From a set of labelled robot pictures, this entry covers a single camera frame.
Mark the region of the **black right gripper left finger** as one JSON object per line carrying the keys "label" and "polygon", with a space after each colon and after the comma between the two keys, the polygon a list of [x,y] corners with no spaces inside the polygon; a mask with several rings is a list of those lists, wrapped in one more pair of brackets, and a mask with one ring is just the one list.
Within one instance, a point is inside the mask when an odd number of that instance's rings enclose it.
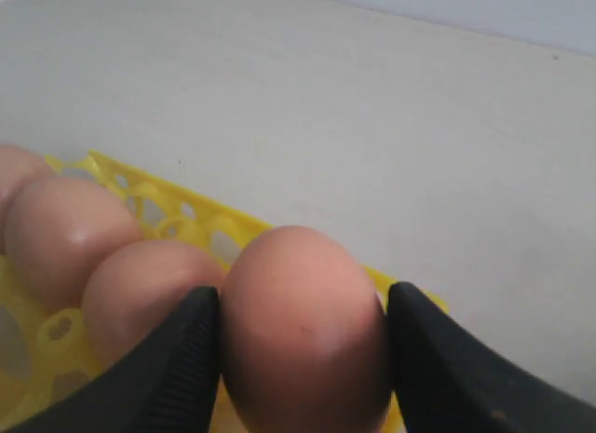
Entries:
{"label": "black right gripper left finger", "polygon": [[192,289],[141,343],[15,432],[207,432],[220,378],[219,297]]}

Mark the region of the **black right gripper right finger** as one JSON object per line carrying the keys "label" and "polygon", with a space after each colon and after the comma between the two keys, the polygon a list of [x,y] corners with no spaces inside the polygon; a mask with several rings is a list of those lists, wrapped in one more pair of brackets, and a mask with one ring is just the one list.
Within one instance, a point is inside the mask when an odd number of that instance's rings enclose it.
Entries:
{"label": "black right gripper right finger", "polygon": [[594,406],[494,352],[414,284],[389,288],[387,325],[407,431],[594,431]]}

